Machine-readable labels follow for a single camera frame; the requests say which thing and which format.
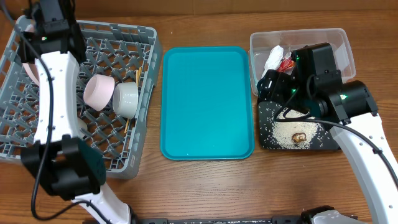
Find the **red snack wrapper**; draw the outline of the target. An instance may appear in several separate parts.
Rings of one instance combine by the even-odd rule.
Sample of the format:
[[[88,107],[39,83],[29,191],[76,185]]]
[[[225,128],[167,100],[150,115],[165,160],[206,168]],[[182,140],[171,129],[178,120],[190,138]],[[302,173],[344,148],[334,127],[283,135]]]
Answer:
[[[294,65],[295,65],[295,62],[292,60],[292,53],[291,53],[291,51],[288,51],[282,58],[282,61],[279,65],[277,71],[285,72],[285,71],[293,68]]]

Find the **white paper napkin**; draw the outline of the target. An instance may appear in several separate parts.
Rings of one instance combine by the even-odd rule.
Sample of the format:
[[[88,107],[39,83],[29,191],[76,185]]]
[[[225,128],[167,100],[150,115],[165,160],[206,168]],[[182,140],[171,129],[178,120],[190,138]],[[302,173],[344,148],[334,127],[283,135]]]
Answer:
[[[279,45],[275,46],[271,50],[269,57],[264,64],[264,71],[262,73],[262,77],[265,76],[268,70],[277,70],[280,64],[282,63],[283,57],[284,57],[284,49]]]

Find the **brown food scrap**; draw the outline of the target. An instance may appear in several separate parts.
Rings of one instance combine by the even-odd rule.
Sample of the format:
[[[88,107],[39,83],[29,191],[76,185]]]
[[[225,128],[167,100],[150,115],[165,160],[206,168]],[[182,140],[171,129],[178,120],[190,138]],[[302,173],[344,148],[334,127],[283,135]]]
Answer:
[[[307,140],[307,135],[305,133],[295,133],[292,135],[292,141],[295,144],[298,144],[300,142],[305,142]]]

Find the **wooden chopstick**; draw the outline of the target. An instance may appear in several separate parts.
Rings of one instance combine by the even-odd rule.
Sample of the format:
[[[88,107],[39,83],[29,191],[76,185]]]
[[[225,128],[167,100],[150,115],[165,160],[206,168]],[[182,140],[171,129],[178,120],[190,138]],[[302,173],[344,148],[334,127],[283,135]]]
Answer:
[[[141,67],[139,67],[139,68],[136,70],[136,81],[135,81],[135,82],[136,82],[137,85],[139,85],[139,79],[140,79],[140,77],[141,77],[141,70],[142,70]],[[128,129],[128,127],[129,127],[130,120],[131,120],[130,118],[127,119],[126,126],[125,126],[125,129],[124,129],[124,134],[127,133],[127,129]]]

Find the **grey green bowl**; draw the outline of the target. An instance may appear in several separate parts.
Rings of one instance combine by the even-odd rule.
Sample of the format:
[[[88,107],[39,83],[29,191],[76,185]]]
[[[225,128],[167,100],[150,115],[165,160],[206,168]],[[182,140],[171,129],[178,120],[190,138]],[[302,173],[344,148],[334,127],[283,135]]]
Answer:
[[[114,89],[113,111],[124,118],[133,119],[138,101],[139,92],[135,82],[119,83]]]

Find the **small white pink saucer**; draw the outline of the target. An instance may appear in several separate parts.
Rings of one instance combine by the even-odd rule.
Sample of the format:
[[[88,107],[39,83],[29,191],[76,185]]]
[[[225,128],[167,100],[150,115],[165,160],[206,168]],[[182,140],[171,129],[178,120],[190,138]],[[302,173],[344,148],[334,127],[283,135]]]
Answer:
[[[110,101],[114,91],[114,78],[96,74],[86,84],[83,100],[96,111],[101,111]]]

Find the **large white round plate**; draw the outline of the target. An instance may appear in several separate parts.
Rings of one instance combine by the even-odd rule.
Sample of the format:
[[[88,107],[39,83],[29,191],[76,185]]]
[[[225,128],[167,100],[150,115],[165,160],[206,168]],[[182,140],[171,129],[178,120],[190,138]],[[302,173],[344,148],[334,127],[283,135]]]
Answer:
[[[40,86],[39,74],[37,71],[37,67],[31,63],[23,63],[22,64],[26,74],[30,77],[30,79],[37,85]]]

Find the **white paper cup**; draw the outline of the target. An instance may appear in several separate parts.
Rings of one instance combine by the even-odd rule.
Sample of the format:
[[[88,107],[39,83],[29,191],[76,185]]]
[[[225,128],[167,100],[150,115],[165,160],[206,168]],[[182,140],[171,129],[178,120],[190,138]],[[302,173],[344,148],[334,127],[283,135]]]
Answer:
[[[87,125],[82,119],[77,118],[77,120],[78,120],[78,127],[79,127],[79,137],[84,138],[85,137],[84,131],[87,130]]]

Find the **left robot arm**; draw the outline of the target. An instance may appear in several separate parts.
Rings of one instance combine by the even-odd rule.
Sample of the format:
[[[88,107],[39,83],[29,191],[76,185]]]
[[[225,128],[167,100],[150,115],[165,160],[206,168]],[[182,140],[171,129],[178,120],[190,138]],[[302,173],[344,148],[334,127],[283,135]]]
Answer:
[[[34,189],[82,206],[99,223],[137,223],[131,207],[106,183],[102,153],[80,137],[76,81],[86,60],[86,42],[73,1],[39,0],[25,12],[34,32],[23,32],[19,56],[39,75],[39,118],[34,143],[21,161],[35,179]]]

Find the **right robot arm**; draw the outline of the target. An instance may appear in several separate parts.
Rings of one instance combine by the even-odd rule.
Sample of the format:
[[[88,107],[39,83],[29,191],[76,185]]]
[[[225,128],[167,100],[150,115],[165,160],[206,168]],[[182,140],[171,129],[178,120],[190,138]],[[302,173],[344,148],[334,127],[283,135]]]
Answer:
[[[258,103],[273,101],[301,112],[283,123],[321,123],[349,160],[374,223],[397,223],[397,161],[367,86],[343,83],[329,43],[306,45],[290,57],[290,75],[269,70],[257,83]]]

